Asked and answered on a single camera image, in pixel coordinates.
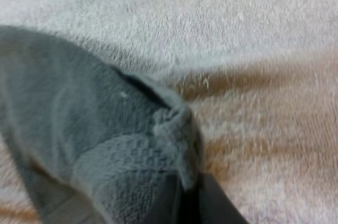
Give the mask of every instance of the fabric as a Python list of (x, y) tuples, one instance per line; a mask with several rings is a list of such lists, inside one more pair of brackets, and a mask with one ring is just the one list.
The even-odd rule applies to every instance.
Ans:
[[(0, 0), (0, 8), (1, 24), (64, 37), (180, 93), (201, 124), (206, 170), (250, 223), (336, 223), (337, 0)], [(33, 222), (2, 153), (1, 218)]]
[(43, 223), (138, 224), (202, 138), (177, 93), (53, 36), (0, 27), (0, 129)]

